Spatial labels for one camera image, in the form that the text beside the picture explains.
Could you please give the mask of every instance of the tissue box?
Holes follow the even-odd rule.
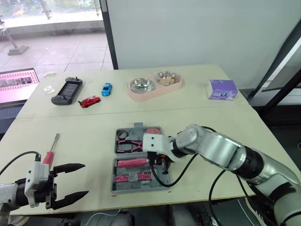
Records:
[[[207,86],[209,99],[233,100],[238,90],[232,80],[210,80]]]

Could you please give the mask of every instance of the laptop keyboard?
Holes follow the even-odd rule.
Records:
[[[17,117],[19,111],[23,106],[0,108],[0,120],[12,119]]]

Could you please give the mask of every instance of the toy car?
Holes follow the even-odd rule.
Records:
[[[103,85],[103,89],[102,89],[102,95],[104,97],[107,97],[111,94],[112,91],[112,84],[111,83],[105,83]]]
[[[89,107],[95,103],[98,103],[100,101],[100,98],[98,96],[92,96],[84,99],[83,101],[79,101],[79,104],[82,108]]]

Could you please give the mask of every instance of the gray toolbox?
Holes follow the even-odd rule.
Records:
[[[140,166],[118,167],[122,160],[146,161],[147,153],[142,152],[143,135],[145,133],[160,133],[161,127],[143,127],[143,123],[135,123],[133,128],[116,130],[115,149],[117,157],[113,160],[111,192],[114,194],[133,193],[142,191],[167,190],[155,179],[149,163]],[[160,180],[170,184],[170,175],[164,162],[155,164],[154,170]]]

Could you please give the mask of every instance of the blue toy car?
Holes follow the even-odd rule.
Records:
[[[105,83],[103,85],[102,95],[104,97],[107,97],[111,94],[111,91],[112,91],[112,84],[111,83]]]

